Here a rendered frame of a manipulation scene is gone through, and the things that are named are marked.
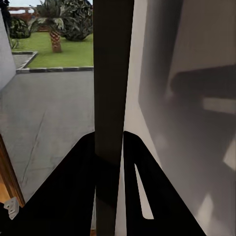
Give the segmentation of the poster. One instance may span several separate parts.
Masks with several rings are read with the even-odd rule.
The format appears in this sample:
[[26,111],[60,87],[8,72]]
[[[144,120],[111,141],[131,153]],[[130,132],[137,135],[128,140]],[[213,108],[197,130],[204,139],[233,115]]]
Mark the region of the poster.
[[92,0],[96,236],[115,236],[135,0]]

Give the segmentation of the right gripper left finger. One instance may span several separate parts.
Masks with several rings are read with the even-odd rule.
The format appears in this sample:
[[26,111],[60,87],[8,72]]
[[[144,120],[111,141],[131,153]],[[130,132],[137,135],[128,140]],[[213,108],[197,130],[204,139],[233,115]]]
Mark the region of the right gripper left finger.
[[83,136],[0,236],[90,236],[95,132]]

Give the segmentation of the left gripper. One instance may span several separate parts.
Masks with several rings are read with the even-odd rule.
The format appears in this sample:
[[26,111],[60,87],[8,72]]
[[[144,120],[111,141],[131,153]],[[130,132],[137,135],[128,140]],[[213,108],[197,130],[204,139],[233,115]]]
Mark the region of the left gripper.
[[11,223],[8,210],[4,208],[4,204],[0,203],[0,233]]

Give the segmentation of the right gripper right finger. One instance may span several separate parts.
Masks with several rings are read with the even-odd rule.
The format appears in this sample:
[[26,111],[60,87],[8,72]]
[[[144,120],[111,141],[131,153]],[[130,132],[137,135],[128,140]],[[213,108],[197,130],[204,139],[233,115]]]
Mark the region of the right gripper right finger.
[[[206,236],[143,140],[123,138],[127,236]],[[154,219],[143,217],[135,164]]]

